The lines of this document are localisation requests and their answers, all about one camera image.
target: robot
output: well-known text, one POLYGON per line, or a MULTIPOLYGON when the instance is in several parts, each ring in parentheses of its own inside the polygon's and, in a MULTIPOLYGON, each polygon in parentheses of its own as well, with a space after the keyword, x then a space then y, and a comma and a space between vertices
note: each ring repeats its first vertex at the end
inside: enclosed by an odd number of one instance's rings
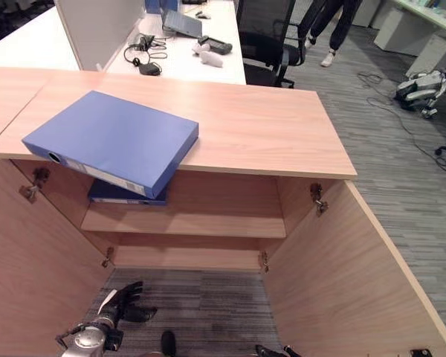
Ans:
MULTIPOLYGON (((129 284, 121 290, 112 290, 101 304, 97 317, 88 323, 78 324, 73 329, 58 335, 56 341, 64 348, 62 357, 103 357, 105 351, 117 351, 124 332, 117 329, 120 320, 142 323, 152 319, 156 308, 136 306, 140 298, 142 281, 129 284), (64 338, 72 336, 68 346, 64 338)), ((284 353, 269 350, 262 345, 255 346, 256 357, 288 357, 284 353)), ((301 357, 290 346, 283 348, 289 357, 301 357)), ((161 351, 145 353, 141 357, 175 357, 176 342, 172 331, 165 331, 161 337, 161 351)))
POLYGON ((145 322, 157 312, 156 308, 144 308, 134 304, 139 300, 141 292, 142 281, 121 290, 112 290, 104 299, 93 321, 78 324, 56 337, 58 344, 65 349, 61 356, 102 357, 107 350, 119 350, 124 336, 124 332, 117 329, 119 320, 145 322), (70 335, 73 337, 68 346, 63 339, 70 335))
POLYGON ((421 114, 432 118, 438 112, 434 105, 446 91, 446 70, 430 73, 417 73, 398 85, 395 99, 401 108, 414 110, 421 108, 421 114))

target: cabinet hinge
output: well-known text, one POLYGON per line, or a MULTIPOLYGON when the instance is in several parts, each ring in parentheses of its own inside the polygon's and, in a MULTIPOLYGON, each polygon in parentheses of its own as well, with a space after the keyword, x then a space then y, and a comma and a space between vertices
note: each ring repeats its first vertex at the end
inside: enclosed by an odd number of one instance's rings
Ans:
POLYGON ((36 168, 33 171, 33 185, 21 186, 18 192, 25 197, 30 203, 36 202, 36 193, 43 188, 45 182, 50 178, 50 170, 46 167, 36 168))
POLYGON ((265 273, 269 271, 269 259, 268 259, 268 252, 262 251, 261 252, 261 264, 263 268, 265 269, 265 273))
POLYGON ((322 200, 322 185, 316 183, 311 184, 311 197, 313 203, 317 206, 317 216, 320 216, 322 213, 329 209, 329 203, 327 201, 322 200))
POLYGON ((112 255, 114 254, 114 248, 109 247, 107 248, 107 252, 106 252, 106 258, 103 260, 103 262, 101 263, 101 265, 104 268, 107 268, 107 265, 109 264, 109 262, 111 261, 112 255))
POLYGON ((433 357, 431 352, 426 348, 423 350, 411 350, 410 354, 412 357, 433 357))

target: white sneaker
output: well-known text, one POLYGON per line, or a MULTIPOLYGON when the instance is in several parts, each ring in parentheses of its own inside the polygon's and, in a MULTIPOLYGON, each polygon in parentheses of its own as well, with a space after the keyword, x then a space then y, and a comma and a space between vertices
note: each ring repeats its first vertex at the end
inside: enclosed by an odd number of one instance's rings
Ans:
POLYGON ((320 63, 321 66, 323 67, 329 67, 332 62, 334 62, 334 58, 335 58, 335 54, 333 54, 332 52, 329 52, 326 56, 326 58, 324 58, 324 60, 320 63))
POLYGON ((306 51, 313 46, 312 42, 309 41, 309 38, 306 39, 306 42, 304 42, 304 47, 306 48, 306 51))

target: white robot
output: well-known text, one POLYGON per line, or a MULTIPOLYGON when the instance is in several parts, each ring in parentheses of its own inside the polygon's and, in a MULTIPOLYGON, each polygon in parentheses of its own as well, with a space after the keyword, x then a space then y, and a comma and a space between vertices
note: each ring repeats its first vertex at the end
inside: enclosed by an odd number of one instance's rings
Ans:
POLYGON ((425 118, 438 112, 435 103, 446 91, 446 71, 435 70, 430 73, 417 73, 396 88, 395 99, 401 108, 414 110, 421 108, 425 118))
POLYGON ((101 304, 97 317, 79 324, 56 337, 65 352, 62 357, 102 357, 104 352, 119 350, 124 332, 117 329, 119 320, 144 322, 154 317, 156 308, 135 305, 142 292, 142 282, 130 284, 121 290, 112 290, 101 304), (72 336, 70 345, 64 338, 72 336))

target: binder ring hole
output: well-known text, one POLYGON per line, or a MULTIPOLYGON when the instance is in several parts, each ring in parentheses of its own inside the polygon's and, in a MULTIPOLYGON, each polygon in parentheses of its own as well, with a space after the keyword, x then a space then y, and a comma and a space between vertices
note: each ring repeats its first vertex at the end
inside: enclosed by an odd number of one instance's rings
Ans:
POLYGON ((53 154, 52 152, 49 152, 48 156, 50 157, 50 159, 52 161, 56 162, 57 164, 61 163, 61 159, 56 154, 53 154))

